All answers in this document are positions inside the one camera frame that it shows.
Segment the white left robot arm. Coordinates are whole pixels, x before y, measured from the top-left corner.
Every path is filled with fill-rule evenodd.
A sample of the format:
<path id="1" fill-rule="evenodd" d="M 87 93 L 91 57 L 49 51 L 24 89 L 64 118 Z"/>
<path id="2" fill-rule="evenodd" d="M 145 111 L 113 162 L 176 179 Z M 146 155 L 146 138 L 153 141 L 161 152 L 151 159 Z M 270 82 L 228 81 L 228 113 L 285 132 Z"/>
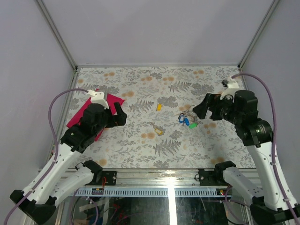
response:
<path id="1" fill-rule="evenodd" d="M 36 224 L 47 222 L 60 203 L 82 186 L 102 185 L 103 168 L 93 160 L 85 161 L 64 181 L 60 179 L 103 129 L 126 124 L 127 115 L 121 105 L 115 102 L 114 107 L 116 114 L 102 104 L 89 104 L 79 123 L 71 126 L 62 136 L 56 152 L 38 176 L 24 189 L 12 192 L 10 199 Z"/>

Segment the green key tag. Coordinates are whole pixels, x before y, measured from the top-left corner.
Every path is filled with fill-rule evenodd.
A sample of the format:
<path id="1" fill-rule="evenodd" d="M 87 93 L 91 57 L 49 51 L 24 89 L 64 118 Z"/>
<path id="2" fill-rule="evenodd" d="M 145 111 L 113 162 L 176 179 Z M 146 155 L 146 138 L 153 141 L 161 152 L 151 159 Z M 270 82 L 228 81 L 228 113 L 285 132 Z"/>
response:
<path id="1" fill-rule="evenodd" d="M 190 129 L 193 129 L 193 128 L 195 128 L 195 127 L 197 127 L 197 123 L 193 123 L 193 124 L 190 124 L 190 125 L 189 125 L 189 128 L 190 128 Z"/>

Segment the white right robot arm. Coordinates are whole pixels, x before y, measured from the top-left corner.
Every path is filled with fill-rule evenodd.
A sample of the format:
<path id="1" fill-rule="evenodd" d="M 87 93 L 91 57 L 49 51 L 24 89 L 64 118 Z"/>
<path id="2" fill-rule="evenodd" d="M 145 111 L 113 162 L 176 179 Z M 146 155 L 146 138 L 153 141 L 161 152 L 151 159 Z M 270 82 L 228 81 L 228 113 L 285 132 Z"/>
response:
<path id="1" fill-rule="evenodd" d="M 300 205 L 285 181 L 276 153 L 272 153 L 274 134 L 270 124 L 258 117 L 257 103 L 253 92 L 237 90 L 224 97 L 208 93 L 193 108 L 200 119 L 211 111 L 213 121 L 226 120 L 234 125 L 256 166 L 261 187 L 246 178 L 231 161 L 216 164 L 214 181 L 231 185 L 244 198 L 258 225 L 274 225 L 291 219 L 298 223 Z"/>

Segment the large silver keyring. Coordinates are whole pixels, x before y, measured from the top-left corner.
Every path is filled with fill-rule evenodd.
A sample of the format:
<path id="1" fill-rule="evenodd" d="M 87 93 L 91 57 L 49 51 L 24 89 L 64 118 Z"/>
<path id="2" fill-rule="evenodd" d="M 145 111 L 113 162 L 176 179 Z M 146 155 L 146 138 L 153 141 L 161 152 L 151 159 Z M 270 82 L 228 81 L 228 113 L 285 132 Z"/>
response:
<path id="1" fill-rule="evenodd" d="M 198 117 L 193 111 L 185 110 L 185 111 L 180 112 L 178 115 L 178 121 L 179 121 L 179 116 L 181 116 L 181 115 L 183 115 L 184 118 L 188 118 L 190 124 L 193 124 L 193 123 L 198 124 Z"/>

